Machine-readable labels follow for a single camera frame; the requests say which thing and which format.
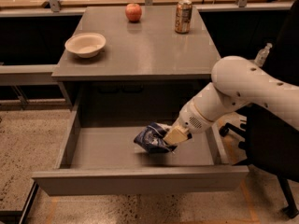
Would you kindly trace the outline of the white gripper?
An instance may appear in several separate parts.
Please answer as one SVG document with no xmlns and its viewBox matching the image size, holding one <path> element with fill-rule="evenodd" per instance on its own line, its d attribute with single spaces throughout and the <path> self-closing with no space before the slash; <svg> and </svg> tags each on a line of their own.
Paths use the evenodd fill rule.
<svg viewBox="0 0 299 224">
<path fill-rule="evenodd" d="M 189 101 L 179 111 L 176 126 L 170 128 L 164 137 L 169 146 L 189 140 L 191 133 L 202 133 L 213 125 L 213 121 L 206 119 L 194 104 Z"/>
</svg>

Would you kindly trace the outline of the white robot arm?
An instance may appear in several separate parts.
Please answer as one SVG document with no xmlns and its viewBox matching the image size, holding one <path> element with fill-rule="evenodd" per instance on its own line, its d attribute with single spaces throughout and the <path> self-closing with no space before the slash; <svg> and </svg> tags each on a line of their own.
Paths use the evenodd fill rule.
<svg viewBox="0 0 299 224">
<path fill-rule="evenodd" d="M 164 141 L 182 143 L 249 104 L 265 108 L 299 130 L 299 87 L 271 77 L 242 57 L 228 56 L 215 63 L 211 82 L 182 107 Z"/>
</svg>

